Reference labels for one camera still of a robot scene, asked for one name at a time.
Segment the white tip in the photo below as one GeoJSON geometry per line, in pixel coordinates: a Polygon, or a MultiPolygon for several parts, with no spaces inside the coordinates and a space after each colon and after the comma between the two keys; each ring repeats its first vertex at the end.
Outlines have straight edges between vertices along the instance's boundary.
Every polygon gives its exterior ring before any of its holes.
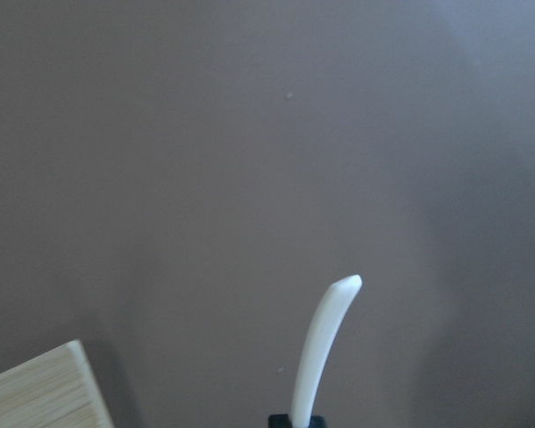
{"type": "Polygon", "coordinates": [[[331,284],[313,314],[295,379],[290,415],[293,428],[309,427],[311,410],[327,355],[341,321],[362,284],[359,275],[347,276],[331,284]]]}

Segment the wooden board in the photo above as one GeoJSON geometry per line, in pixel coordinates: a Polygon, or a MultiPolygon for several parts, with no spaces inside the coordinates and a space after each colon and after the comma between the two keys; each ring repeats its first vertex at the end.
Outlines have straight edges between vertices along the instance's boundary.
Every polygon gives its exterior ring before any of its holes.
{"type": "Polygon", "coordinates": [[[112,428],[79,341],[0,374],[0,428],[112,428]]]}

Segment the black object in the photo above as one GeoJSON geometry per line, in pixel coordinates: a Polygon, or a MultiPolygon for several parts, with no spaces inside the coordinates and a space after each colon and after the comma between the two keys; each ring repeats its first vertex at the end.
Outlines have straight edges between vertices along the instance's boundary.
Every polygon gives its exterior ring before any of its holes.
{"type": "MultiPolygon", "coordinates": [[[[293,428],[288,415],[272,415],[267,420],[268,428],[293,428]]],[[[327,423],[322,416],[312,416],[309,428],[327,428],[327,423]]]]}

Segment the white curved object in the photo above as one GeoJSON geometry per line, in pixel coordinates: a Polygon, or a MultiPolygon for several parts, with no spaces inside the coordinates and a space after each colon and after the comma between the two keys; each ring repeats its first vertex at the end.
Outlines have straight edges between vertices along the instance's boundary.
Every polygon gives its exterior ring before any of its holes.
{"type": "Polygon", "coordinates": [[[347,276],[331,284],[313,314],[295,379],[290,414],[293,428],[309,427],[311,410],[327,355],[341,321],[362,284],[359,275],[347,276]]]}

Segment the gray table surface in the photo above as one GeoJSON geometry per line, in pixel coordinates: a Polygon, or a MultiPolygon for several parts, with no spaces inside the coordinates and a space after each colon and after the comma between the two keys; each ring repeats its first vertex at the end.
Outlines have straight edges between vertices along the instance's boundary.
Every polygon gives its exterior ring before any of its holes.
{"type": "Polygon", "coordinates": [[[119,427],[535,427],[535,1],[0,1],[0,372],[119,427]]]}

